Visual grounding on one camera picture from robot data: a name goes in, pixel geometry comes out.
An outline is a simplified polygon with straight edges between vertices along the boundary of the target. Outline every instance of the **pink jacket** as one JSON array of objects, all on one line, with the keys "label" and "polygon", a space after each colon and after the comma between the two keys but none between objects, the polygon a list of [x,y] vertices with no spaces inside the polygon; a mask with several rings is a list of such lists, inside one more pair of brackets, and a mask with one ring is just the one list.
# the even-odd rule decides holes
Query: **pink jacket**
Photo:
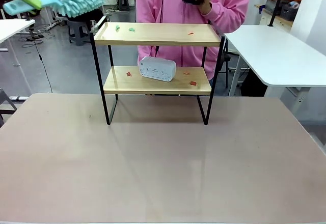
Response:
[{"label": "pink jacket", "polygon": [[[208,23],[210,20],[223,33],[237,30],[244,22],[249,0],[211,0],[212,10],[202,15],[197,6],[182,0],[164,0],[162,23]],[[137,0],[137,22],[159,23],[162,0]],[[157,57],[174,60],[177,66],[200,67],[204,47],[161,46]],[[139,46],[139,59],[155,56],[155,47]],[[214,76],[219,49],[207,49],[205,71],[208,79]]]}]

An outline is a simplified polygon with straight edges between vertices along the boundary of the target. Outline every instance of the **bottom shelf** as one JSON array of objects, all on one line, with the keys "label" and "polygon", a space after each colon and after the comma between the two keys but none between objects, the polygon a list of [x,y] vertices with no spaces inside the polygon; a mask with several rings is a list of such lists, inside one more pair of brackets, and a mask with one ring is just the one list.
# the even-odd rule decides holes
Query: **bottom shelf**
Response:
[{"label": "bottom shelf", "polygon": [[[196,82],[197,85],[191,85],[191,81]],[[114,66],[104,84],[104,92],[106,94],[209,95],[211,86],[203,68],[177,67],[174,79],[165,82],[142,77],[138,66]]]}]

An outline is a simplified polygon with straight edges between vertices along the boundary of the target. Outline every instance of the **jacket zipper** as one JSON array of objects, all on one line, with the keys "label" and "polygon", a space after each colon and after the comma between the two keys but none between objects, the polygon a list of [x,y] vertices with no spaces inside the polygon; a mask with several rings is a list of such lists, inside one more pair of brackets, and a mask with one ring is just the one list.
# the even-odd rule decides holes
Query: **jacket zipper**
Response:
[{"label": "jacket zipper", "polygon": [[[186,8],[186,4],[183,3],[183,15],[182,15],[182,23],[185,24],[185,8]],[[181,67],[183,67],[183,46],[181,46]]]}]

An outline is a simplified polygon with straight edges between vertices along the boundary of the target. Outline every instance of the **gray floor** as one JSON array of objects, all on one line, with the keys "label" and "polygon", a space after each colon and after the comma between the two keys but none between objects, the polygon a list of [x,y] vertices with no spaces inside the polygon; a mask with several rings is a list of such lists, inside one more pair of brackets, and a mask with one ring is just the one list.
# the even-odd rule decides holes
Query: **gray floor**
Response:
[{"label": "gray floor", "polygon": [[[35,18],[35,26],[47,24],[44,17]],[[134,10],[127,13],[113,13],[111,21],[116,22],[135,22]],[[55,37],[51,39],[47,34],[42,40],[44,43],[37,45],[43,58],[49,80],[54,93],[80,93],[80,94],[98,94],[99,86],[95,71],[91,44],[84,46],[70,44],[68,40],[68,30],[66,26],[56,26],[51,30]],[[21,42],[21,35],[15,35],[11,38],[13,47],[21,63],[27,80],[33,93],[49,93],[50,88],[45,76],[44,68],[39,60],[35,46],[22,48],[26,42]],[[0,44],[0,48],[8,47],[8,43]],[[133,66],[137,65],[138,52],[135,46],[113,46],[113,56],[115,65]],[[106,46],[97,47],[103,82],[110,71],[110,62]],[[232,56],[229,67],[235,67],[237,56]],[[20,75],[19,68],[12,64],[12,53],[0,53],[0,86],[9,96],[28,96],[24,87],[24,81]],[[218,96],[227,96],[233,74],[228,73],[228,88],[226,88],[226,75],[220,74],[216,84],[215,94]],[[308,132],[315,133],[319,139],[325,143],[326,133],[324,126],[309,125],[306,127]]]}]

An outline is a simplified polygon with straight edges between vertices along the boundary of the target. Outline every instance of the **two-tier shelf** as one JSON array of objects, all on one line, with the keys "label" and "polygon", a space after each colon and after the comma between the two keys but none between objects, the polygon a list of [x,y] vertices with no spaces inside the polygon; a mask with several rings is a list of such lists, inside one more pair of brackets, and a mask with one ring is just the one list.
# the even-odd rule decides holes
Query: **two-tier shelf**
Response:
[{"label": "two-tier shelf", "polygon": [[[112,122],[118,94],[159,94],[196,95],[204,124],[207,125],[215,84],[222,63],[225,37],[220,38],[209,24],[114,23],[105,20],[102,18],[98,22],[90,36],[107,124],[110,125]],[[96,44],[107,45],[110,56],[111,70],[104,85]],[[114,66],[111,45],[202,46],[204,47],[202,66],[177,67],[176,76],[171,82],[144,78],[136,66]],[[211,46],[220,47],[212,87],[204,71],[207,47]],[[197,85],[191,85],[191,81],[195,81]],[[116,97],[110,115],[108,115],[105,94],[115,94]],[[200,100],[202,95],[210,96],[206,115]]]}]

